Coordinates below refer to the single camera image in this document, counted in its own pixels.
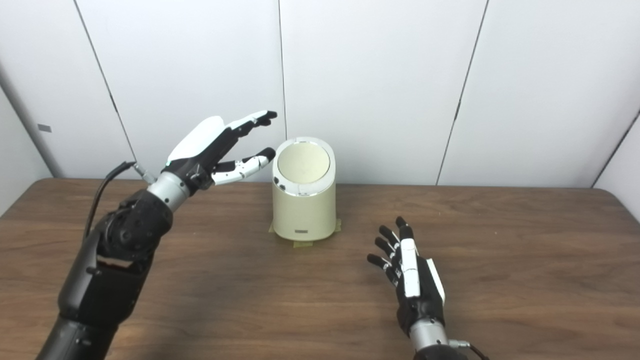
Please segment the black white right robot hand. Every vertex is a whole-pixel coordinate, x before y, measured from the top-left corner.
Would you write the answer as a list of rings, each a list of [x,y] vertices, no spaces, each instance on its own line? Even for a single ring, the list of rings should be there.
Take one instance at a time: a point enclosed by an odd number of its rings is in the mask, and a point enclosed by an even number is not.
[[[366,260],[380,268],[395,289],[397,322],[405,335],[419,321],[445,325],[444,290],[430,259],[420,256],[413,228],[402,216],[395,219],[398,230],[380,225],[374,240],[385,257],[368,254]]]

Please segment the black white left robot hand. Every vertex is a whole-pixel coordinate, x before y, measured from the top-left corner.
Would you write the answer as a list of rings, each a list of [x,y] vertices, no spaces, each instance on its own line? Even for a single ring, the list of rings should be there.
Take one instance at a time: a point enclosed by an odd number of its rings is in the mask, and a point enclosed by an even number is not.
[[[211,186],[249,178],[272,162],[273,148],[267,147],[236,161],[222,159],[240,138],[254,128],[269,126],[277,117],[275,111],[258,111],[228,124],[220,116],[208,117],[171,151],[163,172],[176,176],[178,184],[185,187],[190,196]]]

